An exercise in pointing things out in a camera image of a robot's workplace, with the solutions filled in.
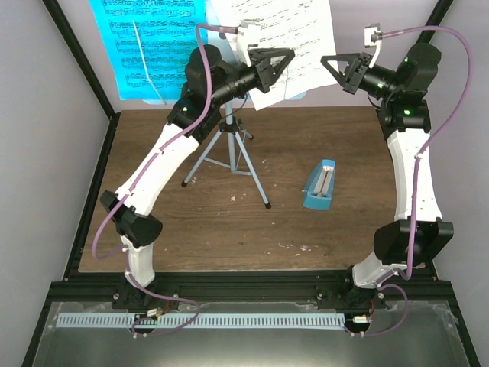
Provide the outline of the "blue metronome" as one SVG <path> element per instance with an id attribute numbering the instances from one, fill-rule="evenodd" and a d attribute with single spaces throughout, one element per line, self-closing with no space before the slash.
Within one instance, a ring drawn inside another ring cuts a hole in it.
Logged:
<path id="1" fill-rule="evenodd" d="M 309 175 L 303 188 L 303 207 L 327 211 L 332 205 L 335 161 L 323 159 Z"/>

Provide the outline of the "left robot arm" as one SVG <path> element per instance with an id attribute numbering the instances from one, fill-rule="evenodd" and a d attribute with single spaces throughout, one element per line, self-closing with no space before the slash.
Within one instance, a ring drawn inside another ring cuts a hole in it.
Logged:
<path id="1" fill-rule="evenodd" d="M 115 192 L 104 191 L 100 202 L 121 237 L 128 260 L 125 277 L 133 285 L 130 301 L 141 309 L 156 300 L 153 245 L 162 222 L 151 211 L 179 166 L 220 123 L 220 108 L 257 89 L 266 93 L 295 57 L 290 48 L 254 48 L 249 60 L 231 65 L 220 50 L 207 44 L 195 49 L 185 67 L 180 98 L 167 117 L 157 142 L 129 179 Z"/>

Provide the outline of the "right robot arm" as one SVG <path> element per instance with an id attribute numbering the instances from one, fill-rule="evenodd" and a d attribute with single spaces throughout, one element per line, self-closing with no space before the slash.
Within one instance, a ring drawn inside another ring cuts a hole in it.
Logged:
<path id="1" fill-rule="evenodd" d="M 442 53 L 431 44 L 414 44 L 398 68 L 374 63 L 368 53 L 324 56 L 322 65 L 347 93 L 358 90 L 380 101 L 377 119 L 393 163 L 396 209 L 393 222 L 374 234 L 374 250 L 351 269 L 339 289 L 340 301 L 356 308 L 393 276 L 410 278 L 432 261 L 454 235 L 436 200 L 427 143 L 432 138 L 428 88 L 438 74 Z"/>

